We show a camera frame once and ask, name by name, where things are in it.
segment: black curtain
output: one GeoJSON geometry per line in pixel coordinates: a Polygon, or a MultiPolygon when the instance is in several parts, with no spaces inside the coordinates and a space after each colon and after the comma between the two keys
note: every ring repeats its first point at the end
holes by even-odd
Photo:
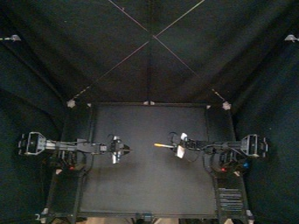
{"type": "MultiPolygon", "coordinates": [[[[0,17],[2,37],[16,34],[0,17]]],[[[26,42],[0,42],[0,223],[32,223],[44,208],[44,155],[20,157],[23,133],[42,132],[60,139],[66,106],[26,42]]]]}
{"type": "Polygon", "coordinates": [[[269,160],[254,161],[246,178],[258,223],[298,223],[298,75],[299,43],[282,40],[235,102],[238,137],[258,133],[271,140],[269,160]]]}

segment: diagonal cable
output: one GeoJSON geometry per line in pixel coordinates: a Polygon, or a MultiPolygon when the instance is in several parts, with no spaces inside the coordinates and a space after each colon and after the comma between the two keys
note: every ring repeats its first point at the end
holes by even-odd
{"type": "Polygon", "coordinates": [[[166,30],[168,30],[171,26],[174,26],[174,24],[176,24],[179,20],[182,20],[203,4],[204,1],[206,0],[202,0],[199,3],[196,3],[194,7],[186,11],[182,16],[155,36],[159,37],[166,32],[166,30]]]}
{"type": "Polygon", "coordinates": [[[158,42],[163,45],[163,47],[168,50],[168,52],[172,54],[172,56],[184,64],[184,66],[191,70],[191,72],[198,75],[198,73],[191,69],[191,67],[186,64],[183,59],[175,54],[175,52],[171,50],[171,48],[164,44],[164,42],[154,36],[154,38],[158,40],[158,42]]]}
{"type": "Polygon", "coordinates": [[[114,1],[112,0],[108,0],[115,6],[116,6],[116,8],[130,17],[130,19],[148,32],[148,30],[143,27],[143,25],[126,13],[126,10],[124,9],[122,9],[118,5],[116,5],[116,3],[114,3],[114,1]]]}
{"type": "Polygon", "coordinates": [[[80,95],[95,86],[95,84],[146,47],[150,41],[144,42],[143,45],[140,45],[134,52],[130,53],[130,55],[102,75],[96,78],[96,80],[71,98],[71,101],[74,101],[76,98],[80,97],[80,95]]]}

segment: cable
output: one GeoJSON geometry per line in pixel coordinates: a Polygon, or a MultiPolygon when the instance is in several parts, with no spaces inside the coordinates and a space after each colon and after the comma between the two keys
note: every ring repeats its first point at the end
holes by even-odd
{"type": "Polygon", "coordinates": [[[92,167],[94,167],[94,161],[95,161],[95,155],[91,154],[91,164],[90,164],[90,168],[88,168],[88,170],[87,170],[86,173],[84,173],[86,176],[90,175],[90,171],[92,170],[92,167]]]}
{"type": "Polygon", "coordinates": [[[200,152],[198,152],[198,157],[194,159],[194,160],[190,160],[188,158],[186,158],[187,159],[187,161],[190,162],[190,163],[194,163],[194,162],[196,162],[198,161],[198,159],[199,159],[199,157],[200,157],[200,152]]]}

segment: metal bracket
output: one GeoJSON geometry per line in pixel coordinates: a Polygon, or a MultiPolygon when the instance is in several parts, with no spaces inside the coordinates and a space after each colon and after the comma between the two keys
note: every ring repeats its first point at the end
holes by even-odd
{"type": "Polygon", "coordinates": [[[144,223],[148,223],[148,224],[151,224],[154,221],[154,215],[151,213],[138,213],[135,215],[135,218],[138,220],[140,220],[140,219],[144,220],[144,223]]]}

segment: mounting hardware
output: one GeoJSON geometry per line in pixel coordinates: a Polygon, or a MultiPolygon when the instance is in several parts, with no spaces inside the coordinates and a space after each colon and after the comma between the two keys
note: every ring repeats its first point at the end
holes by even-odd
{"type": "Polygon", "coordinates": [[[290,34],[285,38],[285,41],[293,41],[293,42],[295,42],[295,41],[299,41],[299,38],[297,38],[294,34],[290,34]]]}

